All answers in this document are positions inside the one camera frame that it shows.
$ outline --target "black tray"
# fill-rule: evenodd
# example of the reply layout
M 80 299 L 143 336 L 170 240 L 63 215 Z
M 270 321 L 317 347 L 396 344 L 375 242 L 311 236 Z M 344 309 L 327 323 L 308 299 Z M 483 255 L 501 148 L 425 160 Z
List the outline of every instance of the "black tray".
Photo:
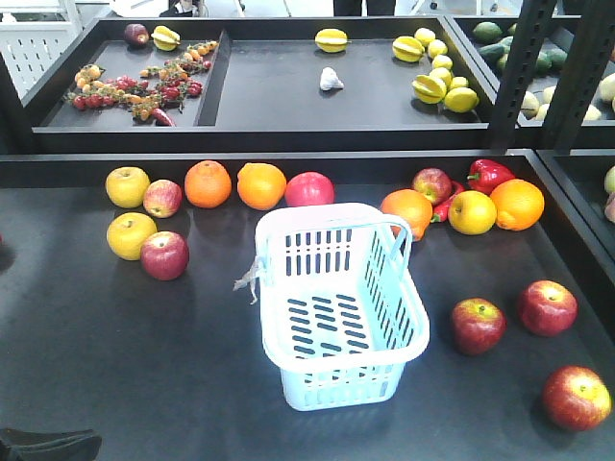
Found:
M 219 208 L 184 204 L 159 220 L 187 236 L 191 259 L 179 279 L 148 278 L 138 262 L 115 257 L 107 225 L 122 210 L 104 179 L 134 164 L 152 179 L 183 180 L 200 155 L 0 158 L 0 425 L 36 431 L 93 428 L 100 461 L 135 459 L 397 461 L 399 459 L 609 459 L 615 418 L 571 434 L 546 420 L 538 396 L 560 365 L 596 369 L 615 389 L 613 262 L 531 151 L 499 158 L 536 183 L 547 207 L 522 232 L 465 236 L 431 225 L 413 245 L 410 271 L 430 315 L 430 344 L 406 366 L 383 403 L 301 413 L 283 399 L 278 369 L 260 340 L 258 305 L 235 279 L 254 258 L 263 212 L 234 192 Z M 216 155 L 234 177 L 264 159 L 288 177 L 321 171 L 338 202 L 378 206 L 426 166 L 458 180 L 484 151 Z M 514 314 L 517 294 L 555 279 L 580 303 L 571 330 L 532 336 Z M 453 305 L 483 296 L 506 313 L 501 344 L 479 357 L 454 350 Z
M 75 72 L 89 62 L 105 77 L 136 76 L 160 65 L 164 53 L 150 44 L 130 49 L 122 39 L 128 22 L 100 18 L 87 29 L 24 98 L 42 152 L 229 152 L 285 150 L 390 150 L 484 147 L 495 93 L 442 16 L 344 19 L 143 19 L 148 30 L 162 22 L 187 44 L 219 39 L 213 68 L 202 78 L 205 97 L 188 101 L 177 128 L 139 126 L 121 109 L 83 114 L 59 101 Z M 326 27 L 347 32 L 345 52 L 327 54 L 313 39 Z M 395 37 L 429 27 L 445 41 L 455 74 L 480 97 L 473 112 L 456 114 L 415 99 L 411 81 L 429 73 L 430 60 L 393 58 Z M 345 88 L 319 89 L 324 67 L 333 67 Z
M 484 59 L 480 56 L 478 50 L 481 48 L 481 44 L 477 43 L 473 39 L 472 30 L 475 26 L 487 19 L 484 16 L 447 16 L 451 21 L 451 26 L 456 30 L 458 39 L 467 48 L 468 53 L 472 56 L 477 66 L 481 69 L 486 80 L 489 82 L 494 91 L 498 91 L 500 87 L 500 76 L 496 74 Z M 500 25 L 502 30 L 505 31 L 515 22 L 518 17 L 515 16 L 496 16 L 490 17 L 489 21 L 495 22 Z M 554 47 L 561 48 L 568 52 L 574 39 L 574 34 L 577 29 L 579 16 L 554 16 L 549 24 L 547 37 L 542 45 L 542 50 L 548 50 Z M 606 65 L 603 76 L 612 74 L 615 72 L 615 64 L 609 62 Z M 534 93 L 538 100 L 542 103 L 542 91 L 548 86 L 557 85 L 559 80 L 559 71 L 550 71 L 545 76 L 535 76 L 530 82 L 528 91 Z M 592 103 L 602 113 L 601 120 L 583 121 L 579 135 L 575 141 L 575 148 L 592 147 L 610 147 L 610 143 L 603 139 L 608 137 L 612 131 L 613 120 L 615 120 L 615 113 L 613 108 L 604 103 L 596 92 Z M 541 145 L 541 131 L 539 128 L 542 126 L 541 121 L 528 120 L 523 113 L 519 114 L 517 119 L 520 129 L 517 132 L 518 143 L 522 145 L 536 147 Z
M 604 217 L 608 194 L 603 186 L 606 172 L 615 165 L 615 151 L 539 151 L 538 154 L 615 260 L 615 224 Z

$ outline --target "white garlic bulb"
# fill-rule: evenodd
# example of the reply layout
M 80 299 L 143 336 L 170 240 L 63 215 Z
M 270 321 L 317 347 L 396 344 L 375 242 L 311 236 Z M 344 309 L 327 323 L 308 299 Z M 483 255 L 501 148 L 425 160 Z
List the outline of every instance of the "white garlic bulb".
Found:
M 325 67 L 323 73 L 320 74 L 320 89 L 329 91 L 330 89 L 342 89 L 343 87 L 344 84 L 339 80 L 335 71 L 330 67 Z

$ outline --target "bell pepper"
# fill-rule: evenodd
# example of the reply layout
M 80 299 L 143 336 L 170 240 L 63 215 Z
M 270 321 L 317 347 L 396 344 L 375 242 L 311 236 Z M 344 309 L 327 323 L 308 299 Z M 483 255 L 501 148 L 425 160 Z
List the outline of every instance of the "bell pepper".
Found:
M 453 183 L 453 193 L 451 196 L 439 205 L 433 207 L 433 216 L 431 217 L 432 223 L 443 223 L 449 219 L 449 208 L 453 199 L 459 195 L 460 192 L 465 190 L 465 187 L 461 182 L 451 181 Z
M 468 184 L 472 189 L 489 195 L 496 186 L 514 178 L 515 175 L 497 161 L 480 158 L 470 165 Z

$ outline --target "shopping basket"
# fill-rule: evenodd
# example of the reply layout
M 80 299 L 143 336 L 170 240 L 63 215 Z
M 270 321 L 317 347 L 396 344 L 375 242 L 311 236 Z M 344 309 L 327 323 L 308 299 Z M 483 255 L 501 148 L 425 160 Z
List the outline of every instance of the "shopping basket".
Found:
M 430 339 L 407 269 L 410 246 L 404 220 L 364 204 L 280 208 L 260 219 L 253 267 L 262 344 L 290 406 L 393 396 Z

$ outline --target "red apple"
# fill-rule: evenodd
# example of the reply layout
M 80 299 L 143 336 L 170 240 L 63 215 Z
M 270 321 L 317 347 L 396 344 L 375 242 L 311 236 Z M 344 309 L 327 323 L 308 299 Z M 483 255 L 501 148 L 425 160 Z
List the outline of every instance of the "red apple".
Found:
M 188 260 L 188 245 L 175 232 L 156 232 L 141 246 L 141 266 L 154 279 L 176 279 L 184 273 Z
M 142 48 L 147 45 L 150 33 L 143 24 L 128 24 L 124 29 L 124 40 L 135 48 Z
M 444 202 L 453 192 L 449 175 L 439 168 L 422 169 L 414 175 L 410 187 L 425 195 L 434 206 Z
M 460 301 L 451 313 L 455 345 L 466 355 L 478 355 L 493 348 L 506 331 L 502 311 L 483 298 Z
M 610 414 L 611 397 L 593 370 L 566 365 L 555 370 L 545 382 L 542 403 L 549 418 L 564 429 L 592 429 Z
M 570 328 L 578 314 L 575 296 L 551 280 L 532 282 L 519 295 L 517 312 L 526 328 L 539 336 L 556 336 Z
M 307 171 L 288 182 L 284 198 L 288 206 L 328 205 L 335 201 L 335 188 L 326 176 Z
M 170 180 L 152 182 L 145 190 L 143 207 L 152 216 L 168 218 L 173 216 L 182 205 L 182 188 Z

